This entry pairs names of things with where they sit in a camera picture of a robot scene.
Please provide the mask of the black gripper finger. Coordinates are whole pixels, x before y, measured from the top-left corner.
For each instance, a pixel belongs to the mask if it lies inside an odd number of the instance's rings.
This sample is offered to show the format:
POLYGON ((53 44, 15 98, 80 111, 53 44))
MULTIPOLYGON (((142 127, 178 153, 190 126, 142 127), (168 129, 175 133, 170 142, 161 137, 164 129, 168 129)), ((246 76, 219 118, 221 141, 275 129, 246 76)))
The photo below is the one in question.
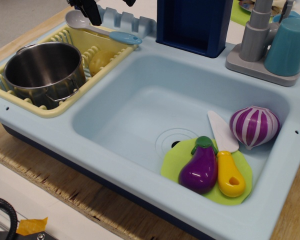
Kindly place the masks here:
POLYGON ((135 2, 136 2, 136 0, 123 0, 129 7, 132 7, 134 4, 135 4, 135 2))
POLYGON ((101 25, 101 16, 94 0, 75 0, 74 5, 90 20, 92 25, 101 25))

